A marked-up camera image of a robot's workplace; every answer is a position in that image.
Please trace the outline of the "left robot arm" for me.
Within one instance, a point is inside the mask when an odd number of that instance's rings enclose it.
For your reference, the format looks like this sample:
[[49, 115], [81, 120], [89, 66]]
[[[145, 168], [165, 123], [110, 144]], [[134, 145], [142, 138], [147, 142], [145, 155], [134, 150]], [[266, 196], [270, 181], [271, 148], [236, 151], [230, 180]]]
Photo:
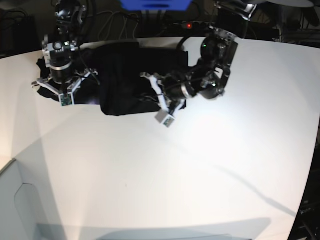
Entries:
[[182, 50], [189, 39], [183, 37], [175, 49], [147, 48], [148, 59], [157, 60], [163, 68], [153, 64], [140, 73], [150, 86], [139, 97], [138, 113], [156, 113], [160, 123], [174, 120], [175, 114], [186, 108], [187, 101], [197, 95], [207, 100], [216, 99], [225, 93], [231, 66], [238, 48], [237, 35], [210, 25], [200, 47], [200, 58], [194, 66], [170, 65], [169, 61], [187, 56]]

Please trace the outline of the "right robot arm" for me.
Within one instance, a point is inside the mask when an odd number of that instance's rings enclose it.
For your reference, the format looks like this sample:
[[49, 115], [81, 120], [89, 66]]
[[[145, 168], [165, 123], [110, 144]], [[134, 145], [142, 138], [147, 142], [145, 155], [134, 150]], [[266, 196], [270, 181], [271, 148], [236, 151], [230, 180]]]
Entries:
[[62, 107], [75, 105], [75, 95], [85, 80], [93, 78], [100, 83], [98, 72], [86, 64], [81, 51], [92, 30], [90, 26], [83, 32], [89, 12], [95, 20], [96, 1], [87, 0], [85, 4], [78, 0], [57, 1], [54, 32], [45, 35], [42, 41], [42, 60], [49, 73], [33, 81], [31, 86], [35, 90], [46, 90]]

